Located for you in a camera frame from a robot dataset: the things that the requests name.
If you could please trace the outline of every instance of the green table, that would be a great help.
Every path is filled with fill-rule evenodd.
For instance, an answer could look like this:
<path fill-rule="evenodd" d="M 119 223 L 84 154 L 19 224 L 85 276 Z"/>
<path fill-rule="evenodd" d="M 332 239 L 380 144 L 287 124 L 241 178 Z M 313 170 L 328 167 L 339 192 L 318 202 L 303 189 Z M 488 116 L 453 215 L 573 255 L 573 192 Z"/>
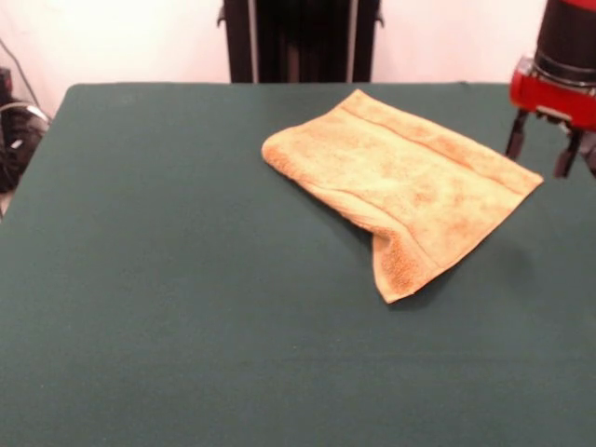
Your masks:
<path fill-rule="evenodd" d="M 360 86 L 502 150 L 505 86 Z M 0 226 L 0 445 L 596 445 L 596 183 L 551 172 L 388 306 L 369 236 L 261 159 L 349 85 L 72 88 Z"/>

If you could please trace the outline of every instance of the black cylinder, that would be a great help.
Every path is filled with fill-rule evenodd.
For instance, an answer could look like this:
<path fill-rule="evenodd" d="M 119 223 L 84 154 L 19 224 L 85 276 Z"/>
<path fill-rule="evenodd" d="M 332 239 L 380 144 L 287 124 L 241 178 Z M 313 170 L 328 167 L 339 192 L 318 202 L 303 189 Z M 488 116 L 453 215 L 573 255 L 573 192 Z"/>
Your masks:
<path fill-rule="evenodd" d="M 543 74 L 566 84 L 596 85 L 596 10 L 549 0 L 535 65 Z"/>

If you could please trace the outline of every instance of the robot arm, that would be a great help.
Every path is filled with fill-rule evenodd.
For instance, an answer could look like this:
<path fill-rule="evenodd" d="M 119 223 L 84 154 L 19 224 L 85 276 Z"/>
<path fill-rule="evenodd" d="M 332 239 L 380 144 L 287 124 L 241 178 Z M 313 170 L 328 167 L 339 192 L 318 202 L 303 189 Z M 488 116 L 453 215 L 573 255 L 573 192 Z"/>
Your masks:
<path fill-rule="evenodd" d="M 561 125 L 569 145 L 555 177 L 567 177 L 581 152 L 596 175 L 596 0 L 548 0 L 533 58 L 522 58 L 510 86 L 519 108 L 506 154 L 517 158 L 529 114 Z"/>

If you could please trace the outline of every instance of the orange towel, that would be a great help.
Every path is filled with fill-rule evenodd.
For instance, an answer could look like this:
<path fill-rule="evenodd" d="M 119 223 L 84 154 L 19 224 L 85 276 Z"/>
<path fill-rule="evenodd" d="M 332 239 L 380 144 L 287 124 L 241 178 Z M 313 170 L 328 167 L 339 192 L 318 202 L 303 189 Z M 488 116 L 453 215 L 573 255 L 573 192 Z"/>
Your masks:
<path fill-rule="evenodd" d="M 359 90 L 326 115 L 269 137 L 263 155 L 372 232 L 374 278 L 388 303 L 457 264 L 543 181 Z"/>

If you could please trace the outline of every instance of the white wall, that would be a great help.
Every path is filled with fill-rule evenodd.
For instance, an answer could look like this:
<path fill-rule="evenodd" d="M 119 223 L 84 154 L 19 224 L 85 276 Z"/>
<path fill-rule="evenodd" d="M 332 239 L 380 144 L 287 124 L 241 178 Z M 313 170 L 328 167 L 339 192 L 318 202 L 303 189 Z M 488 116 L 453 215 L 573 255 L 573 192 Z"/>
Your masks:
<path fill-rule="evenodd" d="M 54 113 L 75 83 L 229 82 L 225 30 L 215 26 L 222 1 L 0 0 L 0 36 Z M 384 0 L 372 80 L 507 82 L 534 47 L 545 3 Z M 12 66 L 1 51 L 0 63 Z"/>

